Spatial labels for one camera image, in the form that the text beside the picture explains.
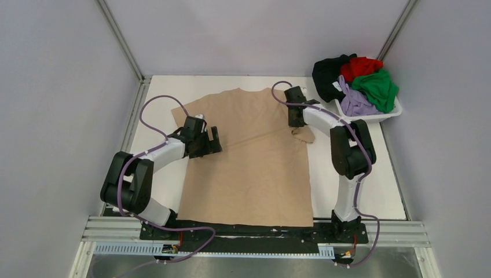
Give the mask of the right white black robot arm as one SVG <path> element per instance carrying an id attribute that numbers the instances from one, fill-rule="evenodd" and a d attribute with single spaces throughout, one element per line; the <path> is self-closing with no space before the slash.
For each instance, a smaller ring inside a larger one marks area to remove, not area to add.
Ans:
<path id="1" fill-rule="evenodd" d="M 307 100 L 298 86 L 290 87 L 284 95 L 290 127 L 311 126 L 330 139 L 331 161 L 339 185 L 328 237 L 335 243 L 367 243 L 367 230 L 356 209 L 363 179 L 376 162 L 367 124 L 363 120 L 343 120 L 318 101 Z"/>

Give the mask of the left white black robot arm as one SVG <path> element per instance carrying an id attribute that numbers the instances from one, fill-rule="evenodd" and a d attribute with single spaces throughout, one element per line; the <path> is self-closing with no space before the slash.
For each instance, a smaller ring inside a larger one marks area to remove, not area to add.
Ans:
<path id="1" fill-rule="evenodd" d="M 187 116 L 184 125 L 155 147 L 131 154 L 120 151 L 115 154 L 102 185 L 100 198 L 117 207 L 123 216 L 132 216 L 142 221 L 144 227 L 152 227 L 163 239 L 173 238 L 177 232 L 209 231 L 208 226 L 177 228 L 171 220 L 175 211 L 165 207 L 152 196 L 153 176 L 168 164 L 184 159 L 202 158 L 222 152 L 216 126 L 208 126 L 198 116 Z"/>

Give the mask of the beige t-shirt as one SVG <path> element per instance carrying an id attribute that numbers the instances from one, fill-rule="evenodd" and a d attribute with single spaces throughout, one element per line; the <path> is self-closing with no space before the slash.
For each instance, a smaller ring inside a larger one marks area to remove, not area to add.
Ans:
<path id="1" fill-rule="evenodd" d="M 177 216 L 214 224 L 311 227 L 308 127 L 288 125 L 279 90 L 233 89 L 173 109 L 177 125 L 202 114 L 222 151 L 188 161 Z"/>

